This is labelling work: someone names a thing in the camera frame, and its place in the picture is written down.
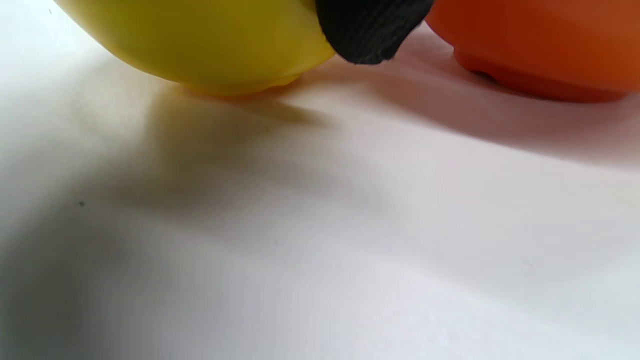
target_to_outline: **orange plastic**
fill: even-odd
[[[640,0],[437,0],[427,22],[458,63],[547,99],[640,92]]]

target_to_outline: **black cloth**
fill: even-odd
[[[434,0],[316,0],[320,26],[350,63],[375,65],[396,55]]]

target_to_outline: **white table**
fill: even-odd
[[[243,106],[0,4],[2,359],[640,359],[640,98],[518,97],[427,28]]]

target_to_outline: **yellow plastic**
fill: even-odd
[[[286,85],[334,55],[314,0],[56,0],[128,64],[212,95]]]

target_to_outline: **bowl base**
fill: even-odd
[[[627,96],[625,92],[573,85],[526,74],[459,50],[454,51],[454,57],[462,67],[471,72],[485,73],[502,86],[535,97],[566,102],[611,102]]]
[[[223,86],[208,86],[203,88],[187,86],[192,92],[209,97],[244,97],[259,94],[271,88],[287,86],[296,81],[300,75],[288,76],[277,80],[261,83],[229,84]]]

